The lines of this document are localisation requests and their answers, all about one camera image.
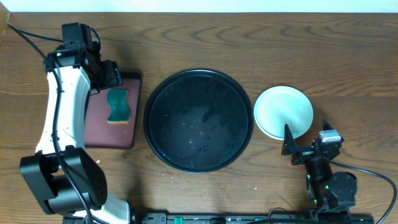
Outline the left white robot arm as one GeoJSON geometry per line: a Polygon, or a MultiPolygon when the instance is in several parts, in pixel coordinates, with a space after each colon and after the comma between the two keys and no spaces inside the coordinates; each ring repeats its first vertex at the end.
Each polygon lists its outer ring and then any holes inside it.
{"type": "Polygon", "coordinates": [[[49,100],[44,130],[33,156],[23,157],[20,172],[42,210],[69,221],[130,223],[129,204],[108,192],[105,174],[84,142],[86,101],[91,77],[112,74],[116,62],[101,61],[84,50],[56,50],[45,63],[49,100]]]}

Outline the pale green plate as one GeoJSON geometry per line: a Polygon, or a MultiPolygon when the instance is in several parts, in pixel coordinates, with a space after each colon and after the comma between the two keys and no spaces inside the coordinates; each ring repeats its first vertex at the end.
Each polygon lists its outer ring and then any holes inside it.
{"type": "Polygon", "coordinates": [[[298,89],[275,86],[264,91],[254,105],[254,119],[259,129],[272,139],[284,139],[288,125],[294,138],[304,135],[313,122],[310,100],[298,89]]]}

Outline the green yellow sponge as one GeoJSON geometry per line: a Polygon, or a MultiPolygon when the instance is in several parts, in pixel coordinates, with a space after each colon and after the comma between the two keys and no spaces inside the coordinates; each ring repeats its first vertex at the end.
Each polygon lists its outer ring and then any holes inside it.
{"type": "Polygon", "coordinates": [[[126,104],[129,91],[122,89],[110,89],[106,101],[111,110],[107,123],[109,124],[128,124],[131,112],[126,104]]]}

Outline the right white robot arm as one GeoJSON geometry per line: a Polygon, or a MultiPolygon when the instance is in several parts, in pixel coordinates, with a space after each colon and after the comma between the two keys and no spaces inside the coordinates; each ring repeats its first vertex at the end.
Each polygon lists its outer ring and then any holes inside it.
{"type": "Polygon", "coordinates": [[[281,154],[291,156],[293,166],[304,165],[307,171],[307,197],[316,204],[310,216],[317,219],[320,214],[348,213],[355,206],[357,178],[350,172],[333,172],[331,162],[340,155],[345,141],[339,132],[324,120],[323,130],[311,146],[298,146],[289,128],[284,126],[284,142],[281,154]]]}

